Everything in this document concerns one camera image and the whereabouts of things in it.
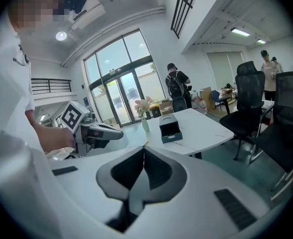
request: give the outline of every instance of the bag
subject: bag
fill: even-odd
[[[168,79],[168,92],[169,95],[172,98],[176,98],[176,97],[184,97],[185,96],[185,88],[184,85],[182,83],[180,83],[180,81],[177,78],[177,74],[179,73],[179,71],[176,73],[176,78],[172,77],[170,75],[167,76]]]

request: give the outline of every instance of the black slot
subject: black slot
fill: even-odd
[[[228,189],[215,191],[214,194],[239,230],[257,220]]]

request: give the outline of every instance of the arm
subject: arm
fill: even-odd
[[[43,151],[51,151],[64,147],[75,147],[72,133],[67,128],[45,127],[33,119],[33,110],[25,112],[29,123],[35,129]]]

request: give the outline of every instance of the desk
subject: desk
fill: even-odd
[[[129,139],[128,147],[143,146],[148,142],[147,145],[150,147],[173,151],[181,155],[198,154],[196,157],[200,158],[200,152],[234,137],[232,131],[194,109],[174,113],[174,116],[182,132],[182,140],[162,143],[159,118],[154,118],[147,121],[150,127],[148,133],[145,133],[142,124],[138,126],[134,137]]]

